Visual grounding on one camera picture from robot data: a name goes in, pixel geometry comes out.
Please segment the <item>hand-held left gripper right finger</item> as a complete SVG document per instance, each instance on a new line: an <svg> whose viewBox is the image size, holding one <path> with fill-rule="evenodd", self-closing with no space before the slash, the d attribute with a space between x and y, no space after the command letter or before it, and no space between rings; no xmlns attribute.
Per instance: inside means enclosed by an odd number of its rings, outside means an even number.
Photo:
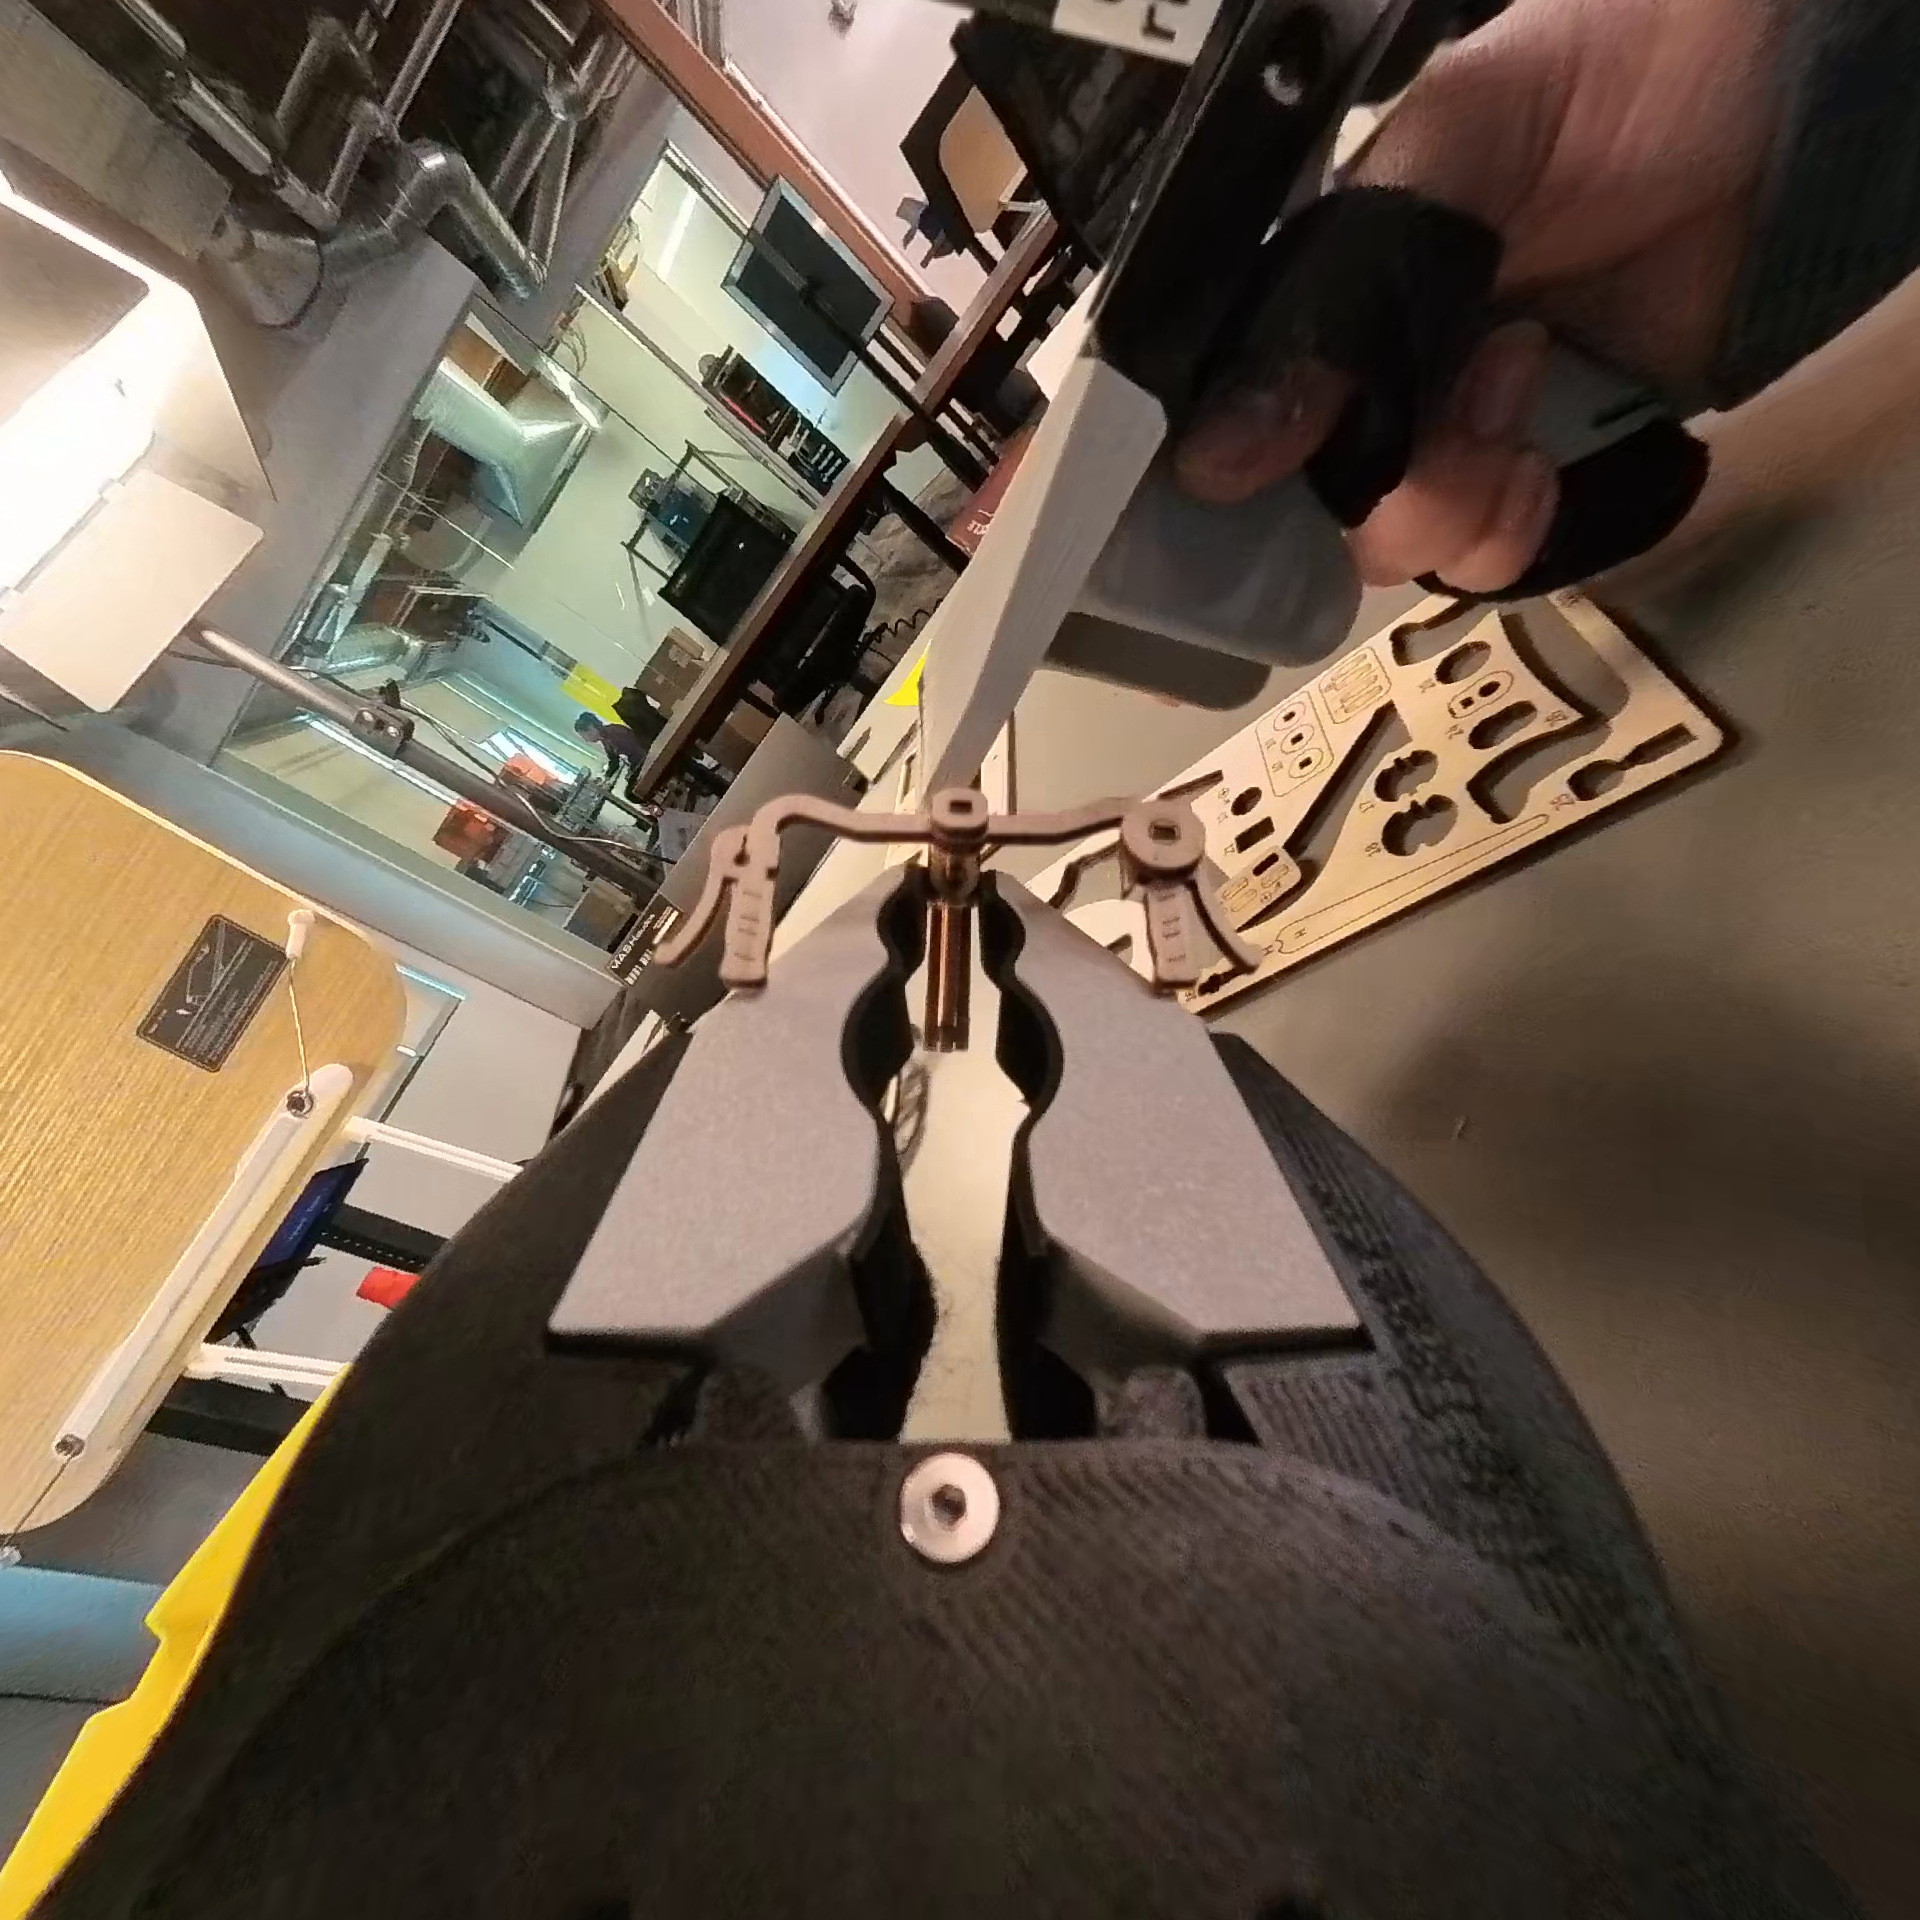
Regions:
<svg viewBox="0 0 1920 1920"><path fill-rule="evenodd" d="M1352 1343L1363 1314L1199 1018L1000 877L998 1065L1023 1101L1000 1255L1010 1359L1087 1383Z"/></svg>

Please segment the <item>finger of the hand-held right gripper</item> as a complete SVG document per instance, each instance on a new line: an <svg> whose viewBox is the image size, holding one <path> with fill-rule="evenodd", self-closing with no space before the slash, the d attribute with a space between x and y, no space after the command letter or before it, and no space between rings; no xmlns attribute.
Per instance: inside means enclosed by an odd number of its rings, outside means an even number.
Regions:
<svg viewBox="0 0 1920 1920"><path fill-rule="evenodd" d="M1153 393L1074 359L929 623L929 787L971 785L1163 446Z"/></svg>

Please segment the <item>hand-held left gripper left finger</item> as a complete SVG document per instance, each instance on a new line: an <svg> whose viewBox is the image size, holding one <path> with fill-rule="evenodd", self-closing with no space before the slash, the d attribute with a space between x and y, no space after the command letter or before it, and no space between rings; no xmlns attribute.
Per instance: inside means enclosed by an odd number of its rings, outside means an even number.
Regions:
<svg viewBox="0 0 1920 1920"><path fill-rule="evenodd" d="M836 1376L902 1411L921 1255L885 1092L914 1049L921 885L873 880L692 1030L548 1314L570 1353Z"/></svg>

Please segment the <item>wooden handlebar model part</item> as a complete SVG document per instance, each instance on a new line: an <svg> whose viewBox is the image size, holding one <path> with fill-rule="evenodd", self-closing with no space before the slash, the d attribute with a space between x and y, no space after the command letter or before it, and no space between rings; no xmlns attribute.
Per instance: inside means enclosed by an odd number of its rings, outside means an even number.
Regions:
<svg viewBox="0 0 1920 1920"><path fill-rule="evenodd" d="M1187 991L1206 972L1199 948L1208 938L1230 972L1254 972L1262 950L1227 920L1202 877L1206 833L1187 803L1172 798L1107 798L1059 813L995 813L979 787L949 785L916 813L863 813L813 796L781 796L749 822L720 830L695 906L655 950L676 966L723 926L719 978L728 991L754 991L769 976L777 926L781 836L812 825L832 840L925 849L925 1018L934 1053L971 1042L973 910L982 867L1003 846L1061 846L1114 833L1124 874L1141 899L1151 978L1158 991Z"/></svg>

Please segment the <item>wooden parts sheet large cutouts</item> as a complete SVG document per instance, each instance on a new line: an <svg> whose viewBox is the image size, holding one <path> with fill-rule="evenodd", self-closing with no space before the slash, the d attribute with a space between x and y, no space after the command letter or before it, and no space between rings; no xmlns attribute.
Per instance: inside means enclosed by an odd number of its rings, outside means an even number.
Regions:
<svg viewBox="0 0 1920 1920"><path fill-rule="evenodd" d="M1572 590L1435 591L1162 787L1206 833L1212 889L1259 964L1184 994L1214 1015L1546 852L1718 759L1727 731Z"/></svg>

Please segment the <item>person's right hand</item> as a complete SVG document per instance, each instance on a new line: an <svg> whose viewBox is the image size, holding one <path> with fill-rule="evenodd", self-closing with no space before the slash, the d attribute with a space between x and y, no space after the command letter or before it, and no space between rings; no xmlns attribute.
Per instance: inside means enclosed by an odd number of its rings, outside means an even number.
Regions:
<svg viewBox="0 0 1920 1920"><path fill-rule="evenodd" d="M1550 337L1701 391L1783 114L1792 4L1527 3L1442 49L1356 147L1347 185L1407 189L1502 238L1502 322L1407 478L1347 533L1371 588L1517 583L1561 479L1533 441Z"/></svg>

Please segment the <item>black office chair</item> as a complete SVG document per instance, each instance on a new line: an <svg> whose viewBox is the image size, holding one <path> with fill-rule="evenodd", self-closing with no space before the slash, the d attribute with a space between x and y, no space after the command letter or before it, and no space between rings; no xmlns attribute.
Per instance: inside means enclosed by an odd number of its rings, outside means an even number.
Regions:
<svg viewBox="0 0 1920 1920"><path fill-rule="evenodd" d="M803 716L858 676L878 584L852 558L809 572L764 636L747 704Z"/></svg>

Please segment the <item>light wood folding table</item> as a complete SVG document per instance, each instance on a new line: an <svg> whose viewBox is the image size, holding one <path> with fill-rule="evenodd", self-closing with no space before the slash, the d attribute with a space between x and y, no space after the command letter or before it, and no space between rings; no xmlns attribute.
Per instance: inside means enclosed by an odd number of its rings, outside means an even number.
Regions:
<svg viewBox="0 0 1920 1920"><path fill-rule="evenodd" d="M390 950L3 759L3 1525L88 1500L404 1036Z"/></svg>

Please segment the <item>yellow plastic panel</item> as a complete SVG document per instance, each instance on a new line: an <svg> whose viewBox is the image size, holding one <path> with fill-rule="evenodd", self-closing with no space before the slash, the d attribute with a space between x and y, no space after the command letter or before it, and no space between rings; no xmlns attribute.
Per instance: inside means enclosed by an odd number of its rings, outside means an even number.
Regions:
<svg viewBox="0 0 1920 1920"><path fill-rule="evenodd" d="M93 1714L5 1861L5 1915L242 1915L268 1814L248 1749L365 1572L356 1438L368 1363L346 1367L147 1610L127 1698Z"/></svg>

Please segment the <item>wall monitor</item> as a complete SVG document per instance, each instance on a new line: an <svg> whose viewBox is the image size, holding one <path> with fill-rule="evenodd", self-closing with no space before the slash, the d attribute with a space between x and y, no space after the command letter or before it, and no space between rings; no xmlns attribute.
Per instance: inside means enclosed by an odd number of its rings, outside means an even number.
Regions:
<svg viewBox="0 0 1920 1920"><path fill-rule="evenodd" d="M895 299L783 176L759 201L723 290L826 391L868 365Z"/></svg>

